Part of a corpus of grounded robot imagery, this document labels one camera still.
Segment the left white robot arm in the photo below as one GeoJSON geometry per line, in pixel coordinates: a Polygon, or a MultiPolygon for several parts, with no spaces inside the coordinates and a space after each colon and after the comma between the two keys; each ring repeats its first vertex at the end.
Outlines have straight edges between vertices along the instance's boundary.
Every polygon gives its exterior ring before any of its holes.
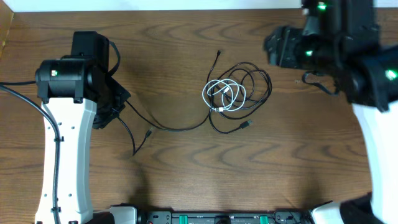
{"type": "Polygon", "coordinates": [[[118,118],[130,98],[109,68],[115,43],[95,31],[76,31],[70,54],[44,60],[33,84],[41,104],[1,83],[1,90],[25,101],[44,117],[45,157],[42,193],[35,223],[88,223],[90,139],[94,129],[118,118]]]}

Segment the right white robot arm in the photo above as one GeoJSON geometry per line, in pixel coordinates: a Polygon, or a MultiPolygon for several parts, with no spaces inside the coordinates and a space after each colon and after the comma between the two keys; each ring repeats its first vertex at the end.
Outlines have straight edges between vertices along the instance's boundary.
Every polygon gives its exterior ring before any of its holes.
{"type": "Polygon", "coordinates": [[[331,76],[361,127],[372,191],[311,209],[307,223],[397,222],[397,47],[383,47],[372,1],[306,0],[301,29],[282,26],[264,41],[271,65],[331,76]]]}

